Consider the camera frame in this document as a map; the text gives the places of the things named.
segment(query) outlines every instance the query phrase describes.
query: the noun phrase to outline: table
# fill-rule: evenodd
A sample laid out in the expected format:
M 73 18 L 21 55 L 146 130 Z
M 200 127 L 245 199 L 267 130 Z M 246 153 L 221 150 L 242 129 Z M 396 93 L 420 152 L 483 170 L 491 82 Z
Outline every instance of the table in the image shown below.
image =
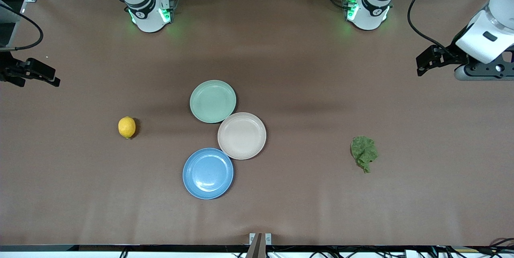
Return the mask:
M 413 22 L 448 44 L 486 0 L 418 0 Z M 2 244 L 488 245 L 514 236 L 514 83 L 416 75 L 429 43 L 410 0 L 366 32 L 329 0 L 180 0 L 147 34 L 118 0 L 37 0 L 43 42 L 15 53 L 57 70 L 53 88 L 0 85 Z M 37 38 L 25 22 L 15 45 Z M 208 79 L 268 130 L 257 157 L 213 201 L 182 167 L 216 147 L 218 124 L 189 111 Z M 140 121 L 136 138 L 117 132 Z M 371 174 L 354 136 L 376 141 Z

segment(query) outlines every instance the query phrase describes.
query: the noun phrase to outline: wire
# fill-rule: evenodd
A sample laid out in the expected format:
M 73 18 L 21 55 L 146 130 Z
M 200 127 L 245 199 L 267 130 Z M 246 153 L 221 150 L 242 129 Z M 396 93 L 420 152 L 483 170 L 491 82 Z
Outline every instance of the wire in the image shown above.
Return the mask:
M 349 6 L 342 6 L 342 5 L 337 4 L 334 0 L 330 0 L 330 2 L 332 2 L 332 4 L 335 5 L 338 8 L 341 8 L 341 9 L 351 9 L 351 7 L 349 7 Z
M 503 239 L 503 240 L 501 240 L 501 241 L 499 241 L 497 243 L 494 243 L 494 244 L 490 245 L 489 247 L 496 247 L 496 246 L 499 246 L 499 245 L 501 245 L 501 244 L 503 244 L 505 242 L 509 242 L 509 241 L 512 241 L 512 240 L 514 240 L 514 238 Z
M 130 246 L 123 247 L 123 251 L 121 251 L 120 258 L 127 258 L 127 256 L 129 255 L 129 250 L 132 250 L 132 247 L 130 247 Z
M 360 248 L 361 249 L 369 249 L 369 250 L 375 252 L 376 254 L 382 256 L 383 258 L 387 258 L 386 254 L 389 255 L 391 258 L 392 257 L 395 257 L 395 258 L 404 258 L 405 257 L 403 255 L 393 255 L 393 254 L 391 254 L 391 252 L 385 252 L 385 251 L 378 250 L 378 249 L 376 249 L 376 247 L 360 246 Z
M 314 257 L 314 255 L 316 255 L 316 254 L 321 254 L 321 255 L 323 255 L 323 257 L 328 258 L 328 256 L 327 256 L 327 255 L 323 254 L 323 252 L 320 252 L 320 251 L 316 251 L 316 252 L 314 252 L 314 253 L 313 253 L 309 258 Z
M 5 8 L 9 11 L 11 11 L 12 13 L 24 18 L 25 20 L 27 20 L 28 22 L 30 22 L 31 24 L 33 24 L 33 26 L 35 26 L 37 28 L 37 31 L 39 31 L 39 38 L 37 39 L 37 41 L 35 41 L 34 43 L 32 44 L 29 44 L 29 45 L 26 45 L 26 46 L 19 46 L 19 47 L 13 47 L 11 50 L 8 50 L 8 51 L 15 51 L 15 50 L 23 50 L 23 49 L 29 49 L 29 48 L 33 48 L 34 46 L 37 46 L 38 44 L 40 44 L 40 42 L 43 40 L 43 30 L 41 29 L 41 27 L 39 27 L 39 25 L 37 25 L 35 22 L 33 22 L 33 20 L 31 20 L 30 18 L 28 18 L 27 16 L 15 11 L 15 10 L 12 10 L 10 7 L 8 6 L 5 6 L 3 4 L 0 4 L 0 7 L 2 8 Z
M 436 41 L 435 39 L 423 34 L 421 31 L 419 31 L 416 26 L 414 26 L 412 24 L 412 21 L 411 21 L 411 10 L 412 10 L 412 6 L 414 5 L 414 2 L 416 2 L 416 0 L 412 0 L 411 1 L 411 4 L 409 5 L 409 9 L 407 10 L 407 22 L 409 23 L 409 25 L 411 26 L 411 28 L 420 36 L 420 37 L 423 37 L 424 39 L 428 40 L 429 42 L 439 46 L 442 50 L 445 51 L 445 53 L 448 53 L 448 55 L 450 55 L 450 57 L 454 58 L 455 60 L 457 61 L 460 61 L 460 59 L 458 59 L 457 57 L 455 57 L 455 55 L 453 55 L 452 53 L 450 53 L 450 51 L 448 49 L 446 49 L 445 46 L 443 46 L 441 43 L 439 43 L 438 41 Z
M 446 246 L 446 248 L 452 252 L 452 253 L 457 253 L 457 255 L 461 256 L 461 258 L 467 258 L 466 256 L 464 256 L 463 254 L 461 254 L 460 252 L 458 252 L 457 250 L 455 250 L 453 247 L 451 246 Z
M 244 252 L 241 252 L 241 253 L 239 253 L 239 255 L 233 254 L 233 256 L 235 256 L 235 258 L 241 258 L 241 255 L 242 255 L 243 253 L 244 253 Z

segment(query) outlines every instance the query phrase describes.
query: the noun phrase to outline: lettuce leaf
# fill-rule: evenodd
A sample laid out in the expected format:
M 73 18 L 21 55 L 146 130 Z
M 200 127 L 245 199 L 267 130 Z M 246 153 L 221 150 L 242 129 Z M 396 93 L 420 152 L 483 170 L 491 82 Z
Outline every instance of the lettuce leaf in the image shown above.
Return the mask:
M 365 173 L 369 173 L 369 163 L 378 158 L 375 141 L 365 136 L 354 137 L 350 148 L 357 165 L 361 167 Z

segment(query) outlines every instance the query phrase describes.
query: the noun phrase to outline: lemon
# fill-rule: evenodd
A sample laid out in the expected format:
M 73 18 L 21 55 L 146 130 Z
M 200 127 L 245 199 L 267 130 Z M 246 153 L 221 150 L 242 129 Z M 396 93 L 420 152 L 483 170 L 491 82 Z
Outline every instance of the lemon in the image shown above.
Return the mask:
M 118 122 L 118 132 L 126 139 L 130 139 L 136 132 L 136 122 L 131 117 L 124 117 Z

